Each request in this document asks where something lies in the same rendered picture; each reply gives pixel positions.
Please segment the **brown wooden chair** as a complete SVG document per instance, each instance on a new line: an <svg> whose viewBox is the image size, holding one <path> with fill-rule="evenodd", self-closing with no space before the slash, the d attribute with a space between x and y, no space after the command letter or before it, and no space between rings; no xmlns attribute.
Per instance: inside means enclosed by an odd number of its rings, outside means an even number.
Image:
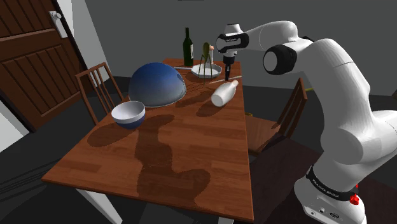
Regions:
<svg viewBox="0 0 397 224"><path fill-rule="evenodd" d="M246 113L248 153L258 156L268 145L275 143L274 136L290 138L298 125L307 102L303 79L299 78L279 119L270 121Z"/></svg>
<svg viewBox="0 0 397 224"><path fill-rule="evenodd" d="M105 72L108 75L110 81L112 82L114 89L118 94L121 102L123 102L124 99L124 96L121 93L115 79L113 78L113 75L111 74L111 71L109 70L109 67L106 62L102 62L94 67L91 67L90 69L87 69L86 71L78 73L75 77L78 82L78 86L80 88L81 97L83 99L83 102L85 103L85 106L87 107L87 110L92 118L92 121L96 125L99 123L99 121L88 100L87 97L88 94L90 94L91 92L94 92L96 94L96 97L98 98L106 115L108 115L111 112L111 110L117 106L117 104L115 104L112 97L110 96L110 92L104 83L104 79L100 72L100 68L105 69Z"/></svg>

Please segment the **white octagonal plate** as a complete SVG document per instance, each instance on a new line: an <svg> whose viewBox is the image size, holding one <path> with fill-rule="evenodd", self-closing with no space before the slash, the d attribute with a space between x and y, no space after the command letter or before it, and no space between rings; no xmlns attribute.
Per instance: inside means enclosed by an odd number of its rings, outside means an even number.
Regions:
<svg viewBox="0 0 397 224"><path fill-rule="evenodd" d="M216 64L197 64L191 69L191 72L199 78L215 78L222 72L222 67Z"/></svg>

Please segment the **dark green wine bottle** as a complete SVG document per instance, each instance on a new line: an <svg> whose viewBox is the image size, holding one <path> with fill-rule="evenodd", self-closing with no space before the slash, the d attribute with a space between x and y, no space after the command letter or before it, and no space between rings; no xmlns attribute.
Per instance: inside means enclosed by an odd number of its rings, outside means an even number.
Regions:
<svg viewBox="0 0 397 224"><path fill-rule="evenodd" d="M193 65L193 43L190 39L190 32L188 27L185 28L185 40L183 41L183 57L185 66Z"/></svg>

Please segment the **brown wooden table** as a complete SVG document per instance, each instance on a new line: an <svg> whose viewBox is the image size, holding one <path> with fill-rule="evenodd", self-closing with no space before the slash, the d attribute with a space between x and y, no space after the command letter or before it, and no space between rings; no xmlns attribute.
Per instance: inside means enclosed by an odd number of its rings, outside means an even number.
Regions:
<svg viewBox="0 0 397 224"><path fill-rule="evenodd" d="M124 129L105 116L44 176L49 183L251 222L249 155L242 87L218 108L222 83L182 73L186 95L149 108Z"/></svg>

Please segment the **large blue dome bowl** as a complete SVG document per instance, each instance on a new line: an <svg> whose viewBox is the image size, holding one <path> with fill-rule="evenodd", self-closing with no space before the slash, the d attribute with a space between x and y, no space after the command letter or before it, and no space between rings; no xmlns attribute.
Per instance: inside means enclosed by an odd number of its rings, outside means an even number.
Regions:
<svg viewBox="0 0 397 224"><path fill-rule="evenodd" d="M129 83L129 99L146 107L167 106L182 99L186 85L180 73L170 65L152 62L137 69Z"/></svg>

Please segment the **white and blue bowl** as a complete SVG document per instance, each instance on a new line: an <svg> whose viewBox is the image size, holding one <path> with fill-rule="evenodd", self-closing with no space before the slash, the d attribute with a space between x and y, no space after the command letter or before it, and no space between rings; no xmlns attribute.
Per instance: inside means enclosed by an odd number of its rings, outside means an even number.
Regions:
<svg viewBox="0 0 397 224"><path fill-rule="evenodd" d="M111 112L113 120L125 129L136 129L144 121L145 106L139 101L128 101L117 105Z"/></svg>

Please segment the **green tripod citrus squeezer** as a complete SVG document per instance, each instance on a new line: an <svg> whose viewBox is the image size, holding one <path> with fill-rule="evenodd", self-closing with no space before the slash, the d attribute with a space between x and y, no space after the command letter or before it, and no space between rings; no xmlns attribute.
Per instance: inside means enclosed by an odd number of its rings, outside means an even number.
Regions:
<svg viewBox="0 0 397 224"><path fill-rule="evenodd" d="M210 72L211 72L211 78L212 78L212 64L210 63L210 59L209 59L209 43L205 42L202 45L202 55L200 58L200 64L199 64L199 69L198 69L198 74L200 74L201 71L203 71L203 85L205 85L205 68L206 68L206 64L209 62L210 65Z"/></svg>

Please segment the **thin pale stick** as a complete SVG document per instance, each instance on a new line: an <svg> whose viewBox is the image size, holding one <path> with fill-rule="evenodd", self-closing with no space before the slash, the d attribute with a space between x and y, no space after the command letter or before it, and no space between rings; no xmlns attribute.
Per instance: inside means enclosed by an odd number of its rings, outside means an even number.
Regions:
<svg viewBox="0 0 397 224"><path fill-rule="evenodd" d="M241 77L242 77L241 75L240 75L240 76L234 76L234 77L231 77L231 78L229 78L229 79L227 79L227 80L222 79L222 80L212 81L212 82L209 82L209 84L211 84L211 83L218 83L218 82L224 82L224 81L231 81L231 80L238 79L238 78L241 78Z"/></svg>

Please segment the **brown wooden door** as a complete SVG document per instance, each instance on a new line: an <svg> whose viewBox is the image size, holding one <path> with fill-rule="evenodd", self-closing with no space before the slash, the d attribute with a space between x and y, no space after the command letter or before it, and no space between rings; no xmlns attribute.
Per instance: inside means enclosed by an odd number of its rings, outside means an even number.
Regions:
<svg viewBox="0 0 397 224"><path fill-rule="evenodd" d="M28 131L80 100L86 69L58 0L0 0L0 99Z"/></svg>

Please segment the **white bottle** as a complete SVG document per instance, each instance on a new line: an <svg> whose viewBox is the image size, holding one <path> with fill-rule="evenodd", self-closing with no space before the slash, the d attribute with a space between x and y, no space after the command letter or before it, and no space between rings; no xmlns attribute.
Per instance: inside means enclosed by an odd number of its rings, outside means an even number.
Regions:
<svg viewBox="0 0 397 224"><path fill-rule="evenodd" d="M234 97L238 84L239 82L234 80L220 85L212 94L211 102L217 107L224 106Z"/></svg>

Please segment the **dark red robot stand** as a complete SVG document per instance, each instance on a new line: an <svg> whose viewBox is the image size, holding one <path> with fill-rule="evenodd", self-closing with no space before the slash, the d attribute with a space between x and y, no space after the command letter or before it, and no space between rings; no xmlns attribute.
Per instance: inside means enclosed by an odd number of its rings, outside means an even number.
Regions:
<svg viewBox="0 0 397 224"><path fill-rule="evenodd" d="M322 224L305 214L293 191L320 154L276 134L250 164L254 224ZM359 183L367 224L397 224L397 190L372 178Z"/></svg>

